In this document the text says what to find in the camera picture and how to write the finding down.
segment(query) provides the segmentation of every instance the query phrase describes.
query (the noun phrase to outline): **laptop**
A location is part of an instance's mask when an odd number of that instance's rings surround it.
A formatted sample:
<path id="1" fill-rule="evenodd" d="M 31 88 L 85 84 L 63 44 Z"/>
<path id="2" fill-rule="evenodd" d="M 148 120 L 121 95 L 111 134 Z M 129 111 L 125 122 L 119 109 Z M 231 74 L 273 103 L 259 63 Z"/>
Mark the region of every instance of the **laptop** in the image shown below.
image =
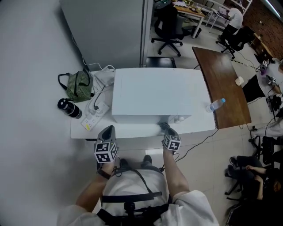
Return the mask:
<path id="1" fill-rule="evenodd" d="M 222 8 L 221 6 L 219 6 L 219 14 L 225 19 L 229 19 L 229 16 L 227 15 L 227 10 L 225 8 Z"/>

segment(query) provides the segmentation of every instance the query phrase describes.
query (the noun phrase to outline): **harness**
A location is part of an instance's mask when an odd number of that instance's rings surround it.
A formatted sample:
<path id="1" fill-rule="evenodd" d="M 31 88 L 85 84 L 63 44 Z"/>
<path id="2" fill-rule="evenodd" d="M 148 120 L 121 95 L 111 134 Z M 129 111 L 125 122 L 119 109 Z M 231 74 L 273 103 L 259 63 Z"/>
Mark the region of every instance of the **harness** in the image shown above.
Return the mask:
<path id="1" fill-rule="evenodd" d="M 143 176 L 136 170 L 130 167 L 119 168 L 119 170 L 130 170 L 135 172 L 145 184 L 148 191 L 147 194 L 129 195 L 129 196 L 102 196 L 102 203 L 124 203 L 124 209 L 128 215 L 126 216 L 113 216 L 104 209 L 100 209 L 97 216 L 109 226 L 152 226 L 153 223 L 161 217 L 161 214 L 168 210 L 169 204 L 164 204 L 157 207 L 147 207 L 135 209 L 134 202 L 153 200 L 154 197 L 159 197 L 162 192 L 152 192 L 147 186 Z"/>

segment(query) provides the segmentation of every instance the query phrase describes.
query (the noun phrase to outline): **watch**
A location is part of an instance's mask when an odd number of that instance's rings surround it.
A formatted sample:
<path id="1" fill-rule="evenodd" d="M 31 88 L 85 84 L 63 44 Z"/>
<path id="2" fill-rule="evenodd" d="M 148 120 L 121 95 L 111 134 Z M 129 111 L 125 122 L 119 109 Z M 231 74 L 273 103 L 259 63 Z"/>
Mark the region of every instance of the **watch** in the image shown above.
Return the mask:
<path id="1" fill-rule="evenodd" d="M 99 168 L 97 170 L 97 173 L 100 175 L 100 176 L 103 176 L 105 179 L 109 180 L 111 175 L 109 175 L 108 173 L 104 172 L 101 168 Z"/>

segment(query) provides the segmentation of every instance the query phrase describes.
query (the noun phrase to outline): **white t-shirt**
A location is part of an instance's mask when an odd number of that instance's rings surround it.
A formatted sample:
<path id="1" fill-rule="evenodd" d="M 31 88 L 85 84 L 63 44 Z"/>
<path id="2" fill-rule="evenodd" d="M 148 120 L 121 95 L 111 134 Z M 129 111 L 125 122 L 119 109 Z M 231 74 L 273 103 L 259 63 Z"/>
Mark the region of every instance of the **white t-shirt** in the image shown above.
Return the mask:
<path id="1" fill-rule="evenodd" d="M 240 29 L 243 23 L 243 15 L 240 10 L 237 8 L 230 9 L 230 12 L 228 13 L 228 16 L 231 17 L 231 22 L 229 25 Z"/>
<path id="2" fill-rule="evenodd" d="M 273 86 L 269 86 L 266 82 L 266 75 L 276 78 L 277 85 L 280 87 L 280 90 L 283 91 L 283 73 L 278 69 L 281 62 L 276 58 L 273 58 L 273 60 L 275 64 L 270 63 L 263 75 L 261 75 L 260 71 L 256 73 L 258 84 L 266 98 L 275 94 L 275 91 L 271 90 Z"/>
<path id="3" fill-rule="evenodd" d="M 135 202 L 136 209 L 148 206 L 160 206 L 167 203 L 165 177 L 147 169 L 139 169 L 147 186 L 152 192 L 162 192 L 162 196 L 154 200 Z M 140 177 L 133 171 L 126 171 L 120 177 L 113 176 L 108 181 L 103 195 L 122 196 L 148 193 Z M 161 215 L 156 226 L 218 226 L 216 217 L 208 203 L 206 196 L 197 190 L 182 192 L 173 197 L 173 203 L 168 211 Z M 113 216 L 126 215 L 123 203 L 104 203 L 103 209 Z M 72 205 L 62 210 L 57 219 L 57 226 L 104 226 L 105 223 L 95 213 L 88 213 L 85 209 Z"/>

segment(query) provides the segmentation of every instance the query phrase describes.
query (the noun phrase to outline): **tiled floor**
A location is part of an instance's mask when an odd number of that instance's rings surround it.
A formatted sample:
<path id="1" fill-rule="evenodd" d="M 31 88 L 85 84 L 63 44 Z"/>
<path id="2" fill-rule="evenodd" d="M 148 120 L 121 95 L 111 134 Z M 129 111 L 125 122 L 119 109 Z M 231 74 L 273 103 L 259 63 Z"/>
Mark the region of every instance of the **tiled floor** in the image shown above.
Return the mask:
<path id="1" fill-rule="evenodd" d="M 213 34 L 209 33 L 208 28 L 204 25 L 201 28 L 202 32 L 198 38 L 192 39 L 188 36 L 183 39 L 183 46 L 176 45 L 182 54 L 181 57 L 177 57 L 175 51 L 169 46 L 162 50 L 161 57 L 174 57 L 178 68 L 193 69 L 198 64 L 192 51 L 193 46 L 215 51 L 222 50 L 222 47 L 215 43 L 217 35 L 221 32 L 213 29 Z M 157 37 L 153 29 L 151 30 L 151 37 Z M 150 42 L 148 56 L 160 56 L 157 54 L 157 50 L 161 45 L 162 43 L 158 41 L 155 43 Z M 241 53 L 246 59 L 251 60 L 255 67 L 259 65 L 253 55 L 253 50 L 248 45 L 245 45 Z M 243 56 L 235 53 L 235 60 L 252 65 Z M 255 71 L 251 67 L 236 62 L 232 62 L 232 64 L 237 75 L 243 77 L 245 83 L 255 75 Z M 272 118 L 264 98 L 250 104 L 249 110 L 252 118 L 249 128 L 252 125 L 258 128 L 262 127 Z M 182 135 L 183 142 L 179 152 L 180 157 L 214 132 L 216 130 Z M 224 170 L 229 164 L 231 156 L 251 155 L 253 153 L 254 149 L 248 143 L 249 138 L 249 131 L 246 125 L 244 125 L 242 130 L 238 126 L 219 130 L 213 137 L 208 138 L 203 144 L 189 151 L 187 156 L 177 163 L 187 178 L 191 190 L 198 189 L 206 194 L 220 225 L 224 223 L 227 209 L 235 204 L 235 202 L 227 200 L 224 195 L 224 192 L 233 185 L 233 181 L 224 177 Z M 130 162 L 135 163 L 140 162 L 145 154 L 149 154 L 152 156 L 153 164 L 161 167 L 163 165 L 161 140 L 162 137 L 120 139 L 118 141 L 120 147 L 119 155 L 121 158 L 129 159 Z"/>

